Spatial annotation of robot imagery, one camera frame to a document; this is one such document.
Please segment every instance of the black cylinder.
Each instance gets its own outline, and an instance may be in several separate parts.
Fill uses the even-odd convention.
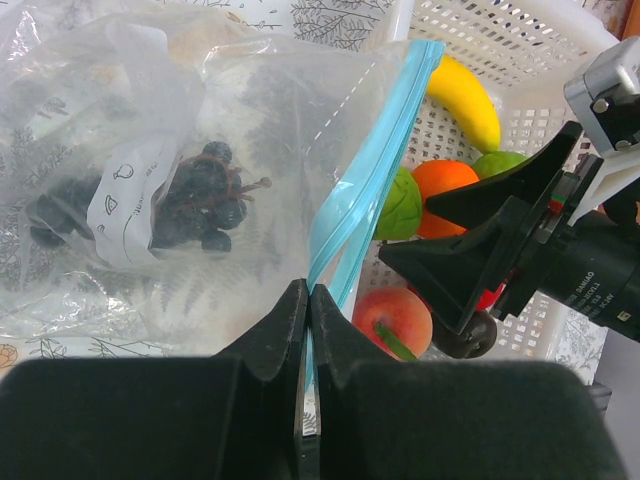
[[[554,237],[564,248],[540,291],[598,325],[639,340],[639,246],[598,212]]]

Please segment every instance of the ziplock bag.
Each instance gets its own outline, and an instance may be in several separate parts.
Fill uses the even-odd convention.
[[[357,54],[189,5],[66,15],[0,23],[0,335],[208,354],[293,278],[348,289],[440,44]]]

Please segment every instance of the green fruit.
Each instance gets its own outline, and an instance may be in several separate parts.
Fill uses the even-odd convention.
[[[411,172],[400,167],[393,180],[373,234],[374,240],[406,240],[416,234],[422,218],[422,199]]]
[[[499,173],[511,170],[527,159],[521,153],[516,152],[493,152],[480,157],[471,168],[478,174],[480,180],[493,177]]]

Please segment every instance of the blue zipper seal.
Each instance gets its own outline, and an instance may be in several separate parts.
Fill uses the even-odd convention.
[[[420,111],[429,78],[444,55],[440,42],[413,40],[389,100],[363,146],[311,224],[309,290],[348,242],[329,284],[329,292],[343,308],[369,248],[375,226],[402,161],[411,129]],[[345,212],[336,218],[335,212]],[[306,384],[313,376],[313,349],[308,342]]]

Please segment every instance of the patterned tablecloth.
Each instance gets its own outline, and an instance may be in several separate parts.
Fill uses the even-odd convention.
[[[389,0],[189,0],[224,8],[257,29],[275,31],[342,48],[356,49],[389,7]],[[629,0],[576,0],[594,12],[613,33],[624,28]],[[16,0],[0,0],[0,14]],[[84,8],[83,0],[71,2],[70,15]],[[556,361],[567,365],[591,383],[606,330],[578,314],[570,314],[564,326]],[[145,342],[101,338],[38,338],[0,341],[0,376],[27,358],[162,356],[162,348]],[[305,429],[315,427],[312,397],[307,397]]]

